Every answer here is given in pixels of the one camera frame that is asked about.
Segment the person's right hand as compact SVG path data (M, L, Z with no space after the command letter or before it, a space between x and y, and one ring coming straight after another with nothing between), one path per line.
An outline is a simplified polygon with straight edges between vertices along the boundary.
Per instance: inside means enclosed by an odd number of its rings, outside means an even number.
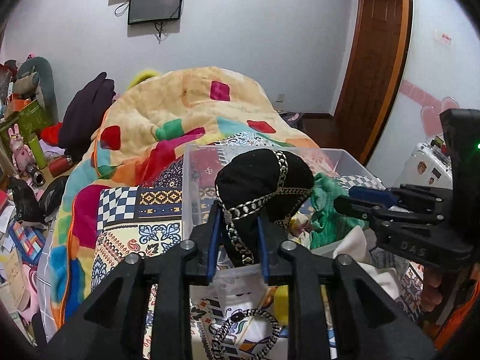
M421 293L421 308L431 312L442 300L439 286L442 283L442 272L433 267L425 267L423 272L423 289Z

